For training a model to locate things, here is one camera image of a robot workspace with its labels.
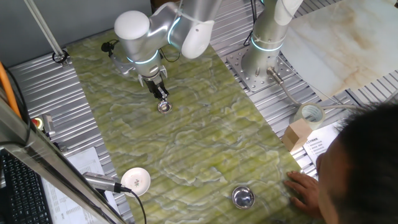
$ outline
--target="microphone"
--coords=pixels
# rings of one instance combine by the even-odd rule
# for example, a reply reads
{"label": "microphone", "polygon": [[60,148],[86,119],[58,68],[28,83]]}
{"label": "microphone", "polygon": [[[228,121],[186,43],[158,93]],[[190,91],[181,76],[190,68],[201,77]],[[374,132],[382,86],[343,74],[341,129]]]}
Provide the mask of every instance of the microphone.
{"label": "microphone", "polygon": [[119,180],[115,177],[108,177],[103,174],[95,174],[92,172],[85,172],[83,177],[96,189],[108,190],[116,193],[130,192],[130,189],[123,187],[122,184],[118,183]]}

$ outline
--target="metal table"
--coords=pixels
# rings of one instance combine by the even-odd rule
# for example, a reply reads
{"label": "metal table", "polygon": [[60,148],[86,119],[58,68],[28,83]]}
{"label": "metal table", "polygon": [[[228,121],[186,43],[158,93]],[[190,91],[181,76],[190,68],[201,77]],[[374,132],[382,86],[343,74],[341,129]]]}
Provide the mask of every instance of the metal table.
{"label": "metal table", "polygon": [[[328,6],[338,0],[304,0],[295,17],[302,16],[321,7]],[[264,9],[257,1],[257,13]],[[241,50],[243,42],[252,29],[252,12],[250,0],[224,0],[213,28],[211,46],[220,58],[226,58],[237,50]],[[54,63],[52,54],[39,57],[30,62],[11,68],[21,84],[26,98],[29,113],[32,117],[50,113],[56,135],[53,140],[68,148],[66,156],[79,153],[90,147],[95,147],[99,160],[106,175],[116,176],[111,158],[104,146],[100,131],[91,113],[80,82],[68,59],[69,66],[62,67]],[[241,84],[248,97],[256,105],[264,119],[272,126],[278,137],[282,137],[289,119],[296,112],[296,107],[286,98],[282,89],[273,84],[257,92],[251,92],[241,83],[239,76],[232,73]],[[314,102],[322,105],[332,105],[333,101],[321,102],[310,86],[296,73],[287,72],[283,75],[287,88],[293,97],[301,103]],[[384,78],[369,84],[358,91],[344,91],[335,96],[335,100],[344,104],[361,104],[370,101],[382,101],[398,89],[398,73],[394,72]],[[328,125],[347,115],[344,109],[326,111],[327,119],[323,125]],[[315,166],[304,150],[293,153],[293,157],[308,175],[316,175]],[[132,220],[132,214],[123,194],[114,194],[121,215],[126,220]]]}

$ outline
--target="black cable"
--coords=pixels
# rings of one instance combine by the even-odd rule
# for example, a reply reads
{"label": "black cable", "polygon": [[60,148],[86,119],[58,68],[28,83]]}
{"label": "black cable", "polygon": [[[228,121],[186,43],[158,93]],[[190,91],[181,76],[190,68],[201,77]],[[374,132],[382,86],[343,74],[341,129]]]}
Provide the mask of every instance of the black cable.
{"label": "black cable", "polygon": [[176,62],[178,59],[180,59],[180,56],[181,56],[181,52],[180,52],[180,53],[178,53],[177,59],[175,59],[175,60],[173,60],[173,61],[170,61],[169,59],[167,59],[166,54],[164,54],[164,52],[163,52],[162,49],[160,49],[160,52],[161,52],[161,54],[163,55],[163,58],[166,59],[166,61],[171,62],[171,63]]}
{"label": "black cable", "polygon": [[256,7],[256,0],[250,0],[251,4],[251,12],[253,13],[253,25],[257,20],[257,7]]}
{"label": "black cable", "polygon": [[132,194],[135,196],[135,198],[136,198],[136,199],[138,200],[138,202],[139,202],[139,205],[141,206],[142,214],[144,214],[144,222],[145,222],[145,224],[147,224],[147,216],[146,216],[146,214],[145,214],[144,206],[142,205],[141,200],[139,200],[138,195],[136,195],[136,193],[134,193],[131,189],[129,189],[129,188],[127,188],[127,187],[121,187],[121,191],[122,191],[122,192],[130,192],[130,193],[132,193]]}
{"label": "black cable", "polygon": [[[250,0],[250,5],[251,5],[251,12],[253,13],[253,27],[254,24],[257,21],[257,7],[256,7],[256,0]],[[250,31],[250,34],[248,35],[248,37],[246,38],[246,40],[244,40],[243,45],[244,46],[249,46],[250,44],[250,36],[253,33],[253,30]]]}
{"label": "black cable", "polygon": [[65,50],[62,50],[62,52],[63,52],[63,59],[61,59],[61,60],[59,60],[59,61],[55,60],[55,52],[54,52],[54,53],[52,54],[52,60],[53,60],[54,62],[57,62],[57,63],[63,63],[64,61],[66,61],[66,60],[68,59],[69,54],[68,54],[68,52],[66,52]]}
{"label": "black cable", "polygon": [[249,38],[250,38],[250,36],[251,36],[252,33],[253,33],[253,30],[250,31],[250,34],[248,35],[248,37],[246,38],[246,40],[243,42],[243,45],[244,45],[244,46],[249,46],[249,45],[250,45],[250,44],[246,44],[246,42],[249,40]]}
{"label": "black cable", "polygon": [[113,39],[113,40],[110,40],[110,41],[108,41],[108,42],[105,42],[105,43],[103,43],[103,44],[101,45],[101,50],[102,50],[103,52],[108,53],[108,56],[111,57],[112,54],[113,54],[112,50],[114,50],[114,46],[115,46],[117,43],[119,43],[119,41],[116,40],[116,39]]}
{"label": "black cable", "polygon": [[24,95],[22,95],[21,88],[19,87],[18,82],[17,82],[17,80],[15,79],[15,76],[12,74],[12,72],[11,72],[5,65],[3,65],[3,67],[4,67],[4,69],[8,72],[8,74],[10,75],[10,77],[12,78],[12,81],[14,81],[15,86],[17,87],[19,96],[20,96],[21,101],[22,101],[22,106],[23,106],[23,110],[22,110],[23,112],[22,112],[22,114],[24,115],[25,122],[26,122],[26,125],[27,125],[27,132],[26,132],[26,138],[25,138],[25,146],[26,146],[26,145],[28,145],[28,143],[29,143],[29,137],[30,137],[30,123],[31,123],[30,116],[29,116],[29,112],[28,112],[28,110],[27,110],[26,101],[25,101]]}

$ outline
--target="keyboard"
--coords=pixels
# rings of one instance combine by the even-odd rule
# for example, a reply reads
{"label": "keyboard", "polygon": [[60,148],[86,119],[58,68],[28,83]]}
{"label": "keyboard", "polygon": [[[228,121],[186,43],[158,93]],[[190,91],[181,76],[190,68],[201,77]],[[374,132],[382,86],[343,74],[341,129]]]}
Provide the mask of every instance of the keyboard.
{"label": "keyboard", "polygon": [[1,150],[0,155],[11,223],[52,223],[40,176],[6,150]]}

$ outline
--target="white paper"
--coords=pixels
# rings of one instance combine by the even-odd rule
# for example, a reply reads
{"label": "white paper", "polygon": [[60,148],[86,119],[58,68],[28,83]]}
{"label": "white paper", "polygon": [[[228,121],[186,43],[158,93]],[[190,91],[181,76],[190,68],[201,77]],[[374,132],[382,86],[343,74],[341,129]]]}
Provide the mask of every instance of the white paper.
{"label": "white paper", "polygon": [[313,131],[307,138],[308,141],[304,144],[304,149],[315,167],[317,166],[318,156],[326,152],[330,144],[337,137],[337,126],[338,122],[334,122],[333,124]]}
{"label": "white paper", "polygon": [[[93,147],[69,157],[68,160],[82,174],[85,172],[104,174],[100,160]],[[80,207],[76,202],[67,197],[44,178],[42,178],[42,181],[54,224],[101,223],[91,213]],[[119,212],[112,193],[106,192],[105,195],[109,204]]]}

